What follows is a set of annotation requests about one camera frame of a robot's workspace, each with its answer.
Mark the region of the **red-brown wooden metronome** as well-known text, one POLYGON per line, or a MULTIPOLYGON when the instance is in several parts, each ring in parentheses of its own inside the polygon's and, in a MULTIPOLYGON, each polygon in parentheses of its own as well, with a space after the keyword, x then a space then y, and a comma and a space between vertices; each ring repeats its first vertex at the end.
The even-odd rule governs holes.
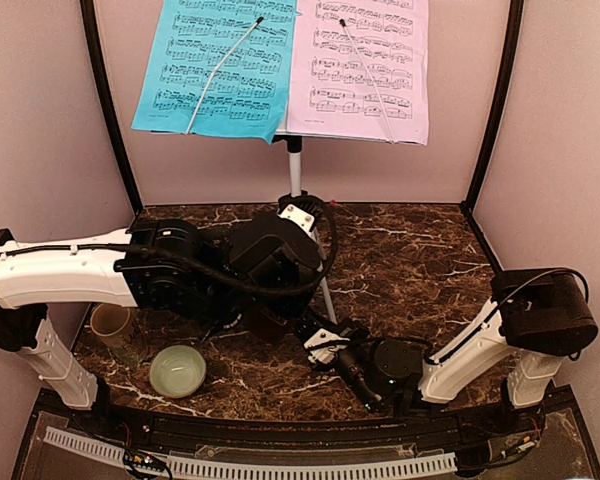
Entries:
POLYGON ((290 329, 288 320, 262 305, 252 306, 245 312, 244 325, 252 334, 269 344, 281 341, 290 329))

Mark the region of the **grey perforated music stand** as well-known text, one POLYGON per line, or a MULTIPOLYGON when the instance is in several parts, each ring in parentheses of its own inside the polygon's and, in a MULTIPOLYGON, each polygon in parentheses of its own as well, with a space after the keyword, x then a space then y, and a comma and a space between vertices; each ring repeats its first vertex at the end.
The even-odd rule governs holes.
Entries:
MULTIPOLYGON (((205 98, 210 86, 212 85, 214 77, 217 75, 217 73, 220 71, 220 69, 226 63, 226 61, 231 57, 231 55, 249 37, 249 35, 257 27, 259 27, 261 25, 261 23, 263 21, 264 21, 264 18, 259 17, 252 25, 250 25, 249 28, 246 30, 245 34, 230 49, 227 50, 226 54, 211 70, 211 72, 209 73, 209 76, 208 76, 208 80, 207 80, 204 88, 202 89, 201 94, 198 97, 198 102, 196 104, 195 109, 193 110, 189 124, 185 130, 186 135, 189 135, 191 133, 191 129, 194 125, 194 121, 198 115, 201 105, 204 102, 204 98, 205 98)), ((356 52, 356 55, 358 56, 360 63, 363 65, 364 70, 367 72, 368 78, 372 82, 372 85, 376 92, 376 98, 378 99, 378 102, 380 104, 380 111, 382 112, 382 115, 383 115, 384 120, 387 125, 388 137, 389 137, 388 142, 391 144, 395 144, 396 143, 395 135, 394 135, 394 132, 393 132, 393 129, 392 129, 392 126, 391 126, 391 123, 390 123, 390 120, 389 120, 389 117, 387 114, 384 100, 382 99, 382 96, 380 94, 377 82, 374 79, 373 74, 370 72, 370 69, 364 60, 364 57, 360 53, 360 50, 358 49, 356 42, 353 40, 352 35, 347 26, 346 20, 344 18, 340 18, 339 25, 341 26, 346 38, 348 39, 348 42, 351 44, 351 47, 356 52)), ((288 155, 289 155, 290 195, 300 196, 302 194, 302 157, 301 157, 302 138, 299 136, 290 136, 290 135, 286 134, 286 135, 282 136, 282 139, 287 142, 287 151, 288 151, 288 155)), ((331 294, 330 294, 326 276, 323 276, 320 279, 319 285, 322 289, 322 294, 323 294, 323 298, 324 298, 325 307, 327 309, 328 318, 332 323, 336 324, 337 317, 335 314, 335 310, 334 310, 334 306, 333 306, 333 302, 332 302, 332 298, 331 298, 331 294)))

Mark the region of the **blue sheet music page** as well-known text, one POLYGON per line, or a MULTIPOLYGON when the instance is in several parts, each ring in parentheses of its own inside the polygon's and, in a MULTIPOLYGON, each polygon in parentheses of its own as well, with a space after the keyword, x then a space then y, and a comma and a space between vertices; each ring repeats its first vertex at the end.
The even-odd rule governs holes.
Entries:
POLYGON ((289 100, 294 1, 166 1, 132 127, 271 143, 289 100))

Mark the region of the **lavender sheet music page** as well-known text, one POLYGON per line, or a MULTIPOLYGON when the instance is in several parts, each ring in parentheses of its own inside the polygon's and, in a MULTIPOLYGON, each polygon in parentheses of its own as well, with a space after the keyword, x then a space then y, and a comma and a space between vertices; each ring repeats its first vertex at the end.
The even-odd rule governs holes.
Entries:
POLYGON ((426 145, 429 4, 300 1, 285 129, 426 145))

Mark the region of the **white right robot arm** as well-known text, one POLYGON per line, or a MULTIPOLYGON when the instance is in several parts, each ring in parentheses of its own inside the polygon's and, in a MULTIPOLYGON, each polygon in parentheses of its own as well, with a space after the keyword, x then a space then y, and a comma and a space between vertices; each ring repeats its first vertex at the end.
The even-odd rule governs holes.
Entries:
POLYGON ((355 325, 332 325, 304 346, 336 370, 371 411, 407 410, 415 401, 444 405, 502 359, 518 353, 505 379, 505 400, 490 413, 501 434, 514 432, 537 405, 567 357, 576 358, 598 334, 585 277, 570 268, 499 272, 492 295, 446 346, 423 338, 371 337, 355 325))

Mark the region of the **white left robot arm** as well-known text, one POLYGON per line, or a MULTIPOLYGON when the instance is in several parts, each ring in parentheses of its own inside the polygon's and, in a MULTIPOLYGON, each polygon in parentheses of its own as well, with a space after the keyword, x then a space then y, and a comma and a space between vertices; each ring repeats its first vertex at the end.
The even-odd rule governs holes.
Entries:
POLYGON ((121 427, 105 382, 58 338, 48 308, 100 303, 168 311, 207 335, 253 324, 282 335, 332 265, 315 219, 265 212, 224 235, 180 219, 81 239, 25 244, 0 231, 0 349, 23 357, 100 436, 121 427))

